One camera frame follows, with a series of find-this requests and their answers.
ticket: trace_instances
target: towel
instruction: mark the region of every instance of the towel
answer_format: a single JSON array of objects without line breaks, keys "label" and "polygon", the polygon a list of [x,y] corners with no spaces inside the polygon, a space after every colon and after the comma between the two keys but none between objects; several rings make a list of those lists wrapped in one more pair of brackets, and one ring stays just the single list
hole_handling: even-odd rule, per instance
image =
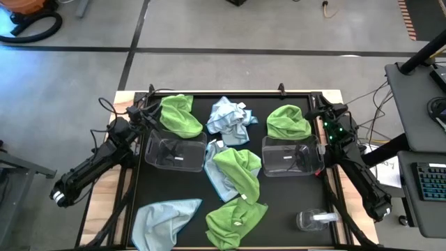
[{"label": "towel", "polygon": [[190,221],[201,199],[183,199],[149,204],[138,209],[132,241],[138,251],[170,251],[176,234]]},{"label": "towel", "polygon": [[[224,174],[220,168],[215,164],[213,158],[216,154],[221,153],[228,148],[224,145],[223,141],[212,141],[209,142],[206,148],[206,157],[204,162],[204,170],[208,175],[210,182],[213,184],[215,191],[217,191],[218,196],[222,201],[228,202],[236,195],[238,195],[238,191],[232,184],[232,181],[226,174]],[[251,170],[251,174],[255,177],[259,175],[260,166],[257,168],[253,168]]]},{"label": "towel", "polygon": [[245,104],[235,104],[225,96],[212,106],[206,126],[210,134],[222,133],[227,146],[238,146],[249,141],[246,126],[259,121],[252,110],[244,110]]},{"label": "towel", "polygon": [[277,139],[305,139],[312,133],[309,122],[295,105],[284,105],[273,111],[266,119],[268,136]]},{"label": "towel", "polygon": [[189,139],[196,137],[203,130],[203,126],[190,114],[194,96],[169,96],[161,99],[160,122],[170,131]]},{"label": "towel", "polygon": [[259,180],[252,173],[262,166],[261,159],[257,155],[249,150],[227,149],[216,154],[213,160],[248,204],[253,204],[259,199]]},{"label": "towel", "polygon": [[208,239],[220,250],[236,249],[268,210],[258,203],[248,204],[242,198],[233,199],[206,216]]}]

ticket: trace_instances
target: black hose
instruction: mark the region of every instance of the black hose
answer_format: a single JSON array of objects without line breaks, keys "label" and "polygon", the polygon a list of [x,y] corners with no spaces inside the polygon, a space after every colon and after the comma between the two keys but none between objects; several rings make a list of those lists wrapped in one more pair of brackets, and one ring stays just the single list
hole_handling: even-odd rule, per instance
[{"label": "black hose", "polygon": [[34,22],[41,20],[42,18],[46,17],[54,17],[56,19],[53,26],[51,26],[48,30],[39,33],[37,35],[28,36],[24,38],[9,38],[5,36],[0,36],[0,42],[5,43],[32,43],[37,42],[46,38],[49,38],[50,36],[53,36],[61,27],[62,27],[62,17],[55,12],[50,11],[43,11],[36,13],[34,15],[27,16],[23,23],[17,25],[12,31],[11,34],[14,36],[18,36],[23,32],[26,28],[28,28],[30,25],[32,25]]}]

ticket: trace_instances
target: wooden table frame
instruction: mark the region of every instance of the wooden table frame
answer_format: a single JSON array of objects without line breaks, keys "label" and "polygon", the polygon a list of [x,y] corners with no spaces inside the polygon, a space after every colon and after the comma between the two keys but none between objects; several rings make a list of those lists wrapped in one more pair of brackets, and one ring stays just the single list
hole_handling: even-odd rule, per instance
[{"label": "wooden table frame", "polygon": [[[117,91],[114,99],[114,106],[117,112],[124,112],[126,107],[133,105],[134,94],[136,92],[146,92],[146,91]],[[271,91],[271,90],[259,90],[259,91],[160,91],[160,93],[171,93],[172,95],[176,95],[178,93],[272,93],[272,92],[280,92],[280,91]],[[325,98],[327,98],[332,103],[339,103],[342,101],[342,96],[340,90],[286,90],[287,93],[311,93],[311,92],[321,92]],[[120,115],[125,119],[128,119],[127,115]],[[114,115],[112,114],[110,117],[110,121],[114,120]],[[317,120],[317,129],[320,136],[320,141],[322,144],[327,144],[327,140],[325,138],[325,132],[323,130],[322,121],[320,119]],[[117,166],[109,171],[105,172],[98,182],[95,184],[95,187],[90,194],[89,201],[86,205],[86,212],[84,214],[84,219],[82,220],[82,225],[79,230],[79,236],[77,240],[77,245],[85,245],[89,241],[91,241],[94,236],[100,231],[104,223],[107,221],[109,216],[112,214],[114,210],[114,202],[118,199],[119,196],[116,194],[118,182],[121,179],[121,182],[124,184],[124,191],[128,189],[128,185],[130,183],[132,170],[127,169],[124,172],[121,171],[121,167]],[[345,205],[348,213],[356,222],[358,227],[365,233],[367,238],[371,241],[378,243],[378,237],[376,235],[376,230],[374,226],[374,221],[366,214],[364,208],[362,207],[362,198],[357,192],[356,188],[348,179],[345,172],[342,168],[336,167],[333,169],[327,169],[327,175],[330,180],[330,185],[332,186],[333,191],[337,192],[339,188],[336,188],[335,177],[339,178],[341,181],[341,197],[344,198]],[[118,222],[116,224],[116,229],[114,231],[114,242],[106,242],[104,244],[117,244],[121,243],[121,236],[123,233],[123,221],[125,216],[125,209],[122,214],[119,216]],[[336,223],[336,229],[339,237],[340,244],[347,244],[348,239],[351,238],[350,234],[346,234],[344,229],[345,225],[342,220]],[[359,242],[353,237],[353,242],[355,245],[359,245]],[[311,247],[311,248],[330,248],[330,247]]]}]

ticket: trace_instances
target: wooden board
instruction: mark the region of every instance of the wooden board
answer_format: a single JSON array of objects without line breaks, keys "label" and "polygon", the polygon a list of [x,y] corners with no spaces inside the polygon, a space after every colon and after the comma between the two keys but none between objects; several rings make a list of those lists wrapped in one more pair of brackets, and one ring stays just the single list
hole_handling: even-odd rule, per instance
[{"label": "wooden board", "polygon": [[[342,101],[341,91],[340,90],[287,90],[286,92],[312,92],[319,91],[322,92],[324,97],[326,97],[332,103],[339,103]],[[114,106],[117,112],[124,112],[126,107],[129,107],[133,104],[134,93],[140,91],[117,91],[114,99]],[[163,93],[187,93],[187,92],[203,92],[203,93],[211,93],[211,92],[219,92],[219,91],[163,91]],[[265,91],[225,91],[225,92],[234,92],[234,93],[242,93],[242,92],[265,92]],[[114,119],[114,115],[112,114],[110,117],[110,121]],[[318,129],[321,135],[321,143],[326,144],[325,133],[323,131],[321,121],[318,121]],[[113,211],[113,203],[116,196],[116,188],[118,185],[120,167],[114,167],[110,169],[108,172],[103,174],[101,178],[96,183],[93,194],[91,195],[90,204],[88,207],[88,212],[86,216],[86,221],[84,225],[84,229],[82,232],[82,237],[80,241],[80,245],[85,245],[89,241],[93,239],[93,237],[97,234],[97,232],[102,228],[102,226],[107,221],[108,217],[112,214]],[[332,176],[332,170],[328,170],[328,175],[330,178],[330,185],[332,189],[335,191],[334,179]],[[362,207],[362,198],[357,192],[356,188],[348,179],[347,175],[344,173],[342,168],[339,168],[339,175],[341,179],[341,186],[344,192],[344,199],[346,202],[346,206],[348,212],[350,213],[353,220],[356,222],[358,227],[365,233],[365,235],[373,242],[378,243],[378,236],[376,235],[374,221],[366,214],[364,208]],[[127,170],[126,174],[126,187],[129,183],[129,178],[131,176],[131,170]],[[123,216],[124,212],[121,214],[120,219],[118,221],[116,227],[116,235],[115,235],[115,244],[119,244],[121,241],[121,233],[123,228]],[[344,234],[344,226],[342,221],[337,222],[337,229],[339,234],[339,240],[341,243],[346,243],[346,237]]]}]

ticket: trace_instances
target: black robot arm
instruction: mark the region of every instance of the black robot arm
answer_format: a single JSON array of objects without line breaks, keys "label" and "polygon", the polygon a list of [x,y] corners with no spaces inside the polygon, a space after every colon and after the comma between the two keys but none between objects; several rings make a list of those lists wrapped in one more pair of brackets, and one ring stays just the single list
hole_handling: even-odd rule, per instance
[{"label": "black robot arm", "polygon": [[347,105],[332,104],[322,95],[316,97],[316,109],[305,115],[307,120],[320,116],[328,145],[325,147],[325,166],[339,164],[362,198],[367,215],[381,221],[392,210],[391,196],[384,191],[362,161],[357,145],[357,126]]},{"label": "black robot arm", "polygon": [[138,136],[151,129],[158,130],[156,117],[158,104],[139,109],[128,107],[126,114],[130,121],[117,117],[107,126],[108,137],[95,153],[83,163],[71,169],[58,180],[49,195],[58,206],[72,206],[82,189],[95,182],[102,174],[116,165],[131,165],[133,151],[131,144]]}]

